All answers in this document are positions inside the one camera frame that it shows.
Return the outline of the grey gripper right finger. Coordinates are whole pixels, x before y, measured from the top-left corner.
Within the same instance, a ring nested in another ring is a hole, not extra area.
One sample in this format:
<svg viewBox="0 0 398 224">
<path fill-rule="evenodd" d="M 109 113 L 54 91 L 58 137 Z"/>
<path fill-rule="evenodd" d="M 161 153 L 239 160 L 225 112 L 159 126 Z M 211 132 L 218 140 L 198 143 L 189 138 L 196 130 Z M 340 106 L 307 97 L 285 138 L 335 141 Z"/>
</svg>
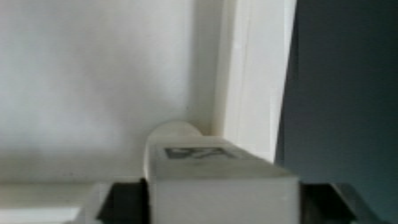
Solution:
<svg viewBox="0 0 398 224">
<path fill-rule="evenodd" d="M 299 224 L 385 224 L 349 184 L 301 184 Z"/>
</svg>

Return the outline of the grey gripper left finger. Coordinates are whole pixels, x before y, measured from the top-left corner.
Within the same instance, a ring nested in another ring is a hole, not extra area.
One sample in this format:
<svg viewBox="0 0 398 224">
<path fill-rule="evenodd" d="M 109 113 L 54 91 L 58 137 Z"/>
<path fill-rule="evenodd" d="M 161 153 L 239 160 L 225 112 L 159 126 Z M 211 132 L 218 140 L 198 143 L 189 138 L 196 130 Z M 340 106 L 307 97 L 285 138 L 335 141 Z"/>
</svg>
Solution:
<svg viewBox="0 0 398 224">
<path fill-rule="evenodd" d="M 81 224 L 148 224 L 147 183 L 99 183 L 81 210 Z"/>
</svg>

